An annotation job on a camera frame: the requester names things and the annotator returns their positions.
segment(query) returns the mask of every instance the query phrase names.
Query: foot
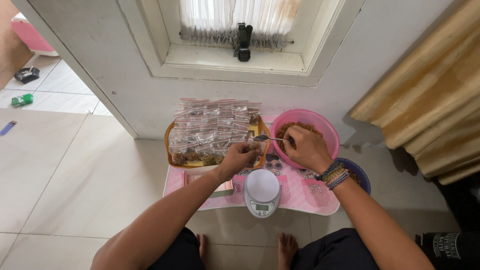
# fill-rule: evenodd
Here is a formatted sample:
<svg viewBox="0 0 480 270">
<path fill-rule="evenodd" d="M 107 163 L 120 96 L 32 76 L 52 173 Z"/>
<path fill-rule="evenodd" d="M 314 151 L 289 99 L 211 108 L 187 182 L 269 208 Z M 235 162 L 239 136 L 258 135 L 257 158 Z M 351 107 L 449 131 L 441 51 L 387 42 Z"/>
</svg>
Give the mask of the foot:
<svg viewBox="0 0 480 270">
<path fill-rule="evenodd" d="M 297 240 L 291 234 L 278 236 L 278 270 L 289 270 L 293 255 L 298 251 Z"/>
<path fill-rule="evenodd" d="M 206 252 L 207 252 L 207 236 L 205 234 L 196 235 L 197 240 L 200 243 L 200 258 L 204 264 L 206 263 Z"/>
</svg>

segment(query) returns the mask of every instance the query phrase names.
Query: spoon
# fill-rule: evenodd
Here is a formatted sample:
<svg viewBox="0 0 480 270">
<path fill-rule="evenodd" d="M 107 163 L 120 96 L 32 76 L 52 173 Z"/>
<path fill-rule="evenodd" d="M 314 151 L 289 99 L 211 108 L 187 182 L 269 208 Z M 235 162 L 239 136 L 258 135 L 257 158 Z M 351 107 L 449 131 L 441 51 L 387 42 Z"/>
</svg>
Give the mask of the spoon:
<svg viewBox="0 0 480 270">
<path fill-rule="evenodd" d="M 270 138 L 270 137 L 267 136 L 267 135 L 258 135 L 258 136 L 256 136 L 254 139 L 255 139 L 255 140 L 259 140 L 259 141 L 261 141 L 261 142 L 264 142 L 264 141 L 266 141 L 266 140 L 268 140 L 268 139 L 270 139 L 270 140 L 275 140 L 275 141 L 283 141 L 283 139 Z M 294 140 L 293 138 L 292 138 L 292 139 L 288 139 L 288 141 L 291 142 L 291 143 L 294 143 L 294 142 L 295 142 L 295 140 Z"/>
</svg>

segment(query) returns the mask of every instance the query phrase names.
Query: pink container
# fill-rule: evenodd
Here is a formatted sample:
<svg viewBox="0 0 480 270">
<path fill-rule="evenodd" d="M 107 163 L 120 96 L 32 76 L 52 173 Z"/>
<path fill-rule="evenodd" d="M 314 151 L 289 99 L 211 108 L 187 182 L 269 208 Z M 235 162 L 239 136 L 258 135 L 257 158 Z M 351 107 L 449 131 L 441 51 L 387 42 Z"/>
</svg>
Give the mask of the pink container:
<svg viewBox="0 0 480 270">
<path fill-rule="evenodd" d="M 58 56 L 58 53 L 48 44 L 33 25 L 18 13 L 11 21 L 12 29 L 18 37 L 28 46 L 32 53 Z"/>
<path fill-rule="evenodd" d="M 298 121 L 305 124 L 312 124 L 315 126 L 316 130 L 323 133 L 324 140 L 327 143 L 328 153 L 332 156 L 333 159 L 337 157 L 338 152 L 340 150 L 340 139 L 338 138 L 338 134 L 335 128 L 327 119 L 325 119 L 325 117 L 310 110 L 289 110 L 280 114 L 280 116 L 278 116 L 273 122 L 272 132 L 270 135 L 272 136 L 272 138 L 276 138 L 275 137 L 276 132 L 283 124 L 288 122 L 298 122 Z M 277 154 L 286 164 L 294 168 L 306 169 L 296 164 L 295 162 L 291 161 L 288 158 L 288 156 L 282 152 L 282 150 L 280 149 L 280 146 L 278 146 L 277 141 L 275 140 L 272 140 L 272 141 Z"/>
</svg>

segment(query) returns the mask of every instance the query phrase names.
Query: white scale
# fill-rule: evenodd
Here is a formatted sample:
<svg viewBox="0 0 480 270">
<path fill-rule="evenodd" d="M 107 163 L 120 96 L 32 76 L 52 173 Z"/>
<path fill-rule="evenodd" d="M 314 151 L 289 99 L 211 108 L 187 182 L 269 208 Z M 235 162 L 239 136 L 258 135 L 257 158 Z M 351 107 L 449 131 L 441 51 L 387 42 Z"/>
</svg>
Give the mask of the white scale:
<svg viewBox="0 0 480 270">
<path fill-rule="evenodd" d="M 260 218 L 269 217 L 275 212 L 280 201 L 280 183 L 268 170 L 252 171 L 243 184 L 245 203 L 250 212 Z"/>
</svg>

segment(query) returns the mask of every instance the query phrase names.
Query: sunglasses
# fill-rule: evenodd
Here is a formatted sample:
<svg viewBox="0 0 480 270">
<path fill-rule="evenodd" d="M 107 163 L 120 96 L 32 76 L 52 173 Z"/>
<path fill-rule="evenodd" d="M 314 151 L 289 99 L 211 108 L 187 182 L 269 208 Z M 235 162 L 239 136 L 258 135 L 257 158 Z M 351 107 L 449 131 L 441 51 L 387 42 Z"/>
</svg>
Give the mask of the sunglasses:
<svg viewBox="0 0 480 270">
<path fill-rule="evenodd" d="M 267 168 L 268 170 L 271 170 L 273 168 L 275 168 L 277 170 L 281 170 L 281 169 L 283 169 L 283 165 L 280 162 L 275 163 L 275 165 L 271 162 L 267 162 L 267 163 L 265 163 L 265 168 Z"/>
</svg>

